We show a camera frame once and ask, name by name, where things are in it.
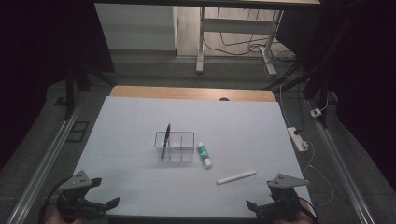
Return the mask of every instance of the power strip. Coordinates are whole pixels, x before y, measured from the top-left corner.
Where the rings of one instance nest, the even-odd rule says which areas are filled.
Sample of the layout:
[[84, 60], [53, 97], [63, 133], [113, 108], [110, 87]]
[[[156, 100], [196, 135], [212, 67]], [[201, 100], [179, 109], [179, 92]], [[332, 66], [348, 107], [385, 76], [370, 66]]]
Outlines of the power strip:
[[297, 149], [300, 152], [306, 152], [308, 150], [308, 144], [303, 141], [303, 138], [299, 134], [295, 134], [294, 132], [296, 131], [295, 128], [291, 127], [288, 128], [289, 135], [291, 140], [293, 140], [294, 145], [297, 147]]

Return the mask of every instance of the table leg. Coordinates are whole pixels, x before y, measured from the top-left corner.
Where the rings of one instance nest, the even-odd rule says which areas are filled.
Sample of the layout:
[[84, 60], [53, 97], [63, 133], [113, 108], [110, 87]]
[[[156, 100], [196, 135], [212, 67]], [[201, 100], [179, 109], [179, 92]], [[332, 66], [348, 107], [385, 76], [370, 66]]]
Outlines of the table leg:
[[202, 74], [204, 72], [204, 27], [205, 27], [205, 8], [200, 8], [200, 28], [199, 28], [199, 44], [197, 53], [197, 66], [195, 72]]
[[265, 48], [261, 47], [262, 57], [264, 58], [265, 66], [267, 68], [269, 76], [276, 75], [276, 72], [275, 72], [274, 66], [272, 64], [271, 57], [270, 57], [269, 53], [271, 50], [271, 45], [274, 41], [274, 37], [275, 37], [276, 31], [277, 31], [277, 27], [279, 25], [282, 13], [283, 13], [282, 10], [280, 10], [280, 11], [277, 10], [275, 12], [274, 22], [271, 27], [270, 34], [268, 35], [267, 43], [265, 44]]

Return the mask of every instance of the electrical outlet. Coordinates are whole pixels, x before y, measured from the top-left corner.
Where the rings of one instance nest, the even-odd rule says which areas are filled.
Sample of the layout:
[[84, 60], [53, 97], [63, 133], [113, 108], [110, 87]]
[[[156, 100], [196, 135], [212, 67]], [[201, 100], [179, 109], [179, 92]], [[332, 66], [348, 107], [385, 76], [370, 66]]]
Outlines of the electrical outlet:
[[290, 135], [291, 140], [293, 141], [294, 145], [297, 147], [297, 149], [300, 152], [306, 152], [308, 150], [308, 144], [303, 141], [303, 138], [297, 133], [295, 134], [294, 132], [296, 131], [295, 128], [291, 127], [288, 128], [288, 132]]
[[312, 117], [317, 118], [321, 115], [321, 111], [319, 110], [319, 108], [316, 108], [314, 110], [311, 110], [311, 115]]

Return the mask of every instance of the white cable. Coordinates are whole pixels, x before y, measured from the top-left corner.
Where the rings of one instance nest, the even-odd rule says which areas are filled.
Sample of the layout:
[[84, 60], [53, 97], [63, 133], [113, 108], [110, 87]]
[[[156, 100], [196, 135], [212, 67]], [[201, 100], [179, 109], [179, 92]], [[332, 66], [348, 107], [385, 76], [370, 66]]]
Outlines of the white cable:
[[326, 99], [326, 105], [320, 109], [320, 111], [326, 109], [327, 105], [329, 104], [329, 97]]
[[306, 171], [306, 169], [308, 168], [308, 166], [310, 166], [311, 165], [311, 162], [312, 162], [312, 160], [314, 159], [314, 156], [315, 156], [315, 147], [314, 147], [314, 144], [312, 144], [311, 142], [309, 142], [309, 141], [306, 141], [307, 143], [309, 143], [309, 144], [311, 144], [311, 146], [312, 146], [312, 157], [311, 157], [311, 160], [309, 160], [309, 162], [308, 162], [308, 164], [305, 166], [305, 168], [303, 169], [303, 173], [305, 173], [305, 171]]
[[[316, 172], [318, 172], [318, 174], [320, 174], [326, 181], [327, 183], [330, 185], [330, 188], [332, 188], [332, 184], [330, 183], [330, 181], [319, 171], [317, 170], [315, 167], [313, 167], [312, 165], [309, 165], [309, 167], [311, 167], [312, 169], [314, 169]], [[319, 207], [323, 207], [326, 206], [327, 204], [332, 202], [332, 199], [334, 198], [334, 189], [332, 188], [332, 197], [330, 198], [330, 200], [326, 203], [320, 204], [318, 205]]]
[[285, 121], [289, 124], [289, 127], [291, 127], [288, 118], [286, 118], [286, 113], [285, 113], [285, 109], [283, 106], [283, 101], [282, 101], [282, 85], [280, 85], [280, 89], [279, 89], [279, 101], [280, 101], [280, 105], [281, 105], [281, 109], [282, 109], [282, 113], [283, 113], [283, 118], [285, 119]]

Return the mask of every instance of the glue stick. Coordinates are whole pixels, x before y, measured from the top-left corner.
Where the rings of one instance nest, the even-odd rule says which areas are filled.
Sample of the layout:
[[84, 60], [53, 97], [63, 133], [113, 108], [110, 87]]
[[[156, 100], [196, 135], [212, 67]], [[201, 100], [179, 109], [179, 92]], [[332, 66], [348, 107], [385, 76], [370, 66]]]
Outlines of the glue stick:
[[201, 160], [204, 162], [205, 168], [209, 169], [210, 167], [212, 167], [212, 161], [209, 158], [209, 154], [207, 154], [204, 144], [202, 143], [198, 144], [198, 152], [199, 155], [201, 156]]

